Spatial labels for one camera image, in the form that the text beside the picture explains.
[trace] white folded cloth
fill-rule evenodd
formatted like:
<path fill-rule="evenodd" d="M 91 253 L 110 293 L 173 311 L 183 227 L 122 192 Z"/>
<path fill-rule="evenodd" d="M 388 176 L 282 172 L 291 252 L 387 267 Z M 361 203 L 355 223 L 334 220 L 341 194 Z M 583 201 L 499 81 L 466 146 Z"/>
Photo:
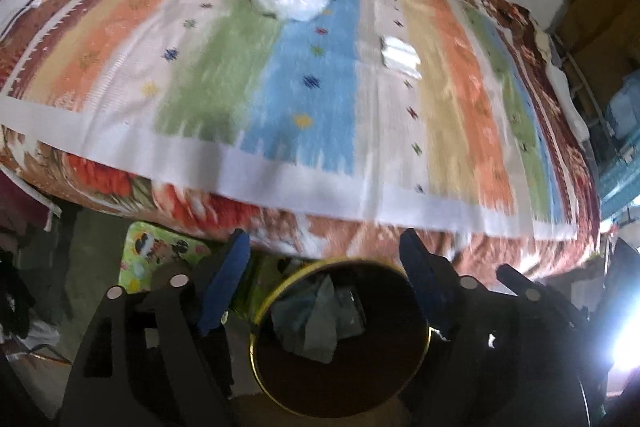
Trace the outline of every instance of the white folded cloth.
<path fill-rule="evenodd" d="M 391 70 L 401 71 L 414 78 L 422 78 L 417 70 L 420 57 L 414 47 L 396 37 L 382 37 L 382 61 Z"/>

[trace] colorful striped blanket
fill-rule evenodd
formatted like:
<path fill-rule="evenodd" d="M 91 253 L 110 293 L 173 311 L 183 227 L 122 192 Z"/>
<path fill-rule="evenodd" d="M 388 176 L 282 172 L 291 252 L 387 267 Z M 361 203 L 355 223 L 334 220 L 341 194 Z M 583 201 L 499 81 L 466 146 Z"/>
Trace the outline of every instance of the colorful striped blanket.
<path fill-rule="evenodd" d="M 295 241 L 255 239 L 310 257 L 331 250 L 326 219 L 574 241 L 583 188 L 543 70 L 477 1 L 331 0 L 303 23 L 252 0 L 69 0 L 0 77 L 4 140 L 50 146 L 94 203 L 187 232 L 224 228 L 211 198 L 285 212 Z M 416 49 L 421 80 L 382 65 L 381 36 Z"/>

